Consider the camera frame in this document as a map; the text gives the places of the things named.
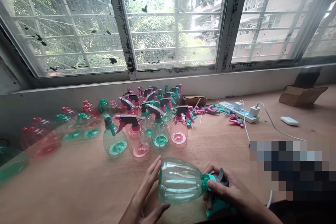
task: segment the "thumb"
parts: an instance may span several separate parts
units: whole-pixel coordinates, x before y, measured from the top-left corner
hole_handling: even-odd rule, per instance
[[[214,180],[208,181],[208,187],[211,189],[211,191],[214,191],[215,193],[217,193],[222,197],[229,196],[230,194],[230,189],[228,187]]]
[[[164,211],[170,207],[170,204],[161,204],[156,207],[142,222],[142,224],[155,224]]]

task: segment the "white mouse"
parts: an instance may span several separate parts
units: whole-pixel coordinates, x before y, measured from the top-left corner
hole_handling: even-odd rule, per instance
[[[288,125],[292,125],[292,126],[298,126],[299,125],[299,122],[295,121],[291,117],[280,117],[280,120],[287,123]]]

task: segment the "power strip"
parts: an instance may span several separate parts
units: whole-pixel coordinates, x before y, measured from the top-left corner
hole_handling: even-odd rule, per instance
[[[221,103],[219,103],[219,105],[221,107],[224,107],[225,109],[234,112],[238,117],[240,118],[244,118],[244,109],[241,110],[237,110],[234,108],[234,106],[231,103],[228,103],[226,101],[223,101]],[[245,110],[245,121],[249,122],[249,123],[257,123],[259,121],[260,117],[256,116],[256,117],[252,117],[249,115],[249,112],[247,110]]]

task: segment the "small cardboard box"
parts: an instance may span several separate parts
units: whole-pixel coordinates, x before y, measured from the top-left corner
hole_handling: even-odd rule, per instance
[[[199,107],[205,106],[207,103],[207,98],[205,96],[183,96],[182,99],[185,105],[195,107],[200,98],[201,100],[199,101],[198,106]]]
[[[328,87],[312,87],[305,89],[289,85],[283,89],[279,102],[293,107],[313,104],[327,89]]]

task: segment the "finger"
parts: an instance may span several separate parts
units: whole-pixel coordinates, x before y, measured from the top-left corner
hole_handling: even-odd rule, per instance
[[[214,207],[214,199],[215,199],[215,194],[213,192],[209,192],[209,199],[208,199],[208,203],[207,203],[207,207],[209,210],[212,210],[212,208]]]
[[[221,167],[220,167],[220,166],[218,166],[218,165],[213,164],[213,163],[210,162],[210,163],[206,166],[206,168],[205,168],[203,174],[207,174],[207,173],[210,173],[210,172],[212,172],[212,171],[215,171],[216,173],[219,173],[220,170],[221,170]]]
[[[230,194],[230,189],[229,187],[224,186],[221,183],[218,183],[214,180],[209,180],[208,181],[208,187],[214,191],[215,193],[217,193],[220,196],[228,196]]]
[[[161,160],[161,155],[159,155],[155,161],[150,165],[150,167],[148,167],[148,169],[146,170],[146,173],[140,183],[140,186],[139,186],[139,191],[143,188],[143,186],[145,185],[145,183],[147,182],[148,178],[150,177],[150,175],[152,174],[155,166],[157,165],[157,163]]]
[[[164,211],[170,207],[170,204],[161,204],[155,208],[142,222],[142,224],[155,224]]]
[[[149,194],[151,188],[153,187],[154,182],[158,179],[157,177],[158,177],[160,167],[161,167],[161,160],[158,161],[158,163],[154,167],[152,174],[149,176],[149,178],[143,185],[141,191],[139,192],[138,196],[139,196],[140,202],[143,203],[145,201],[147,195]]]

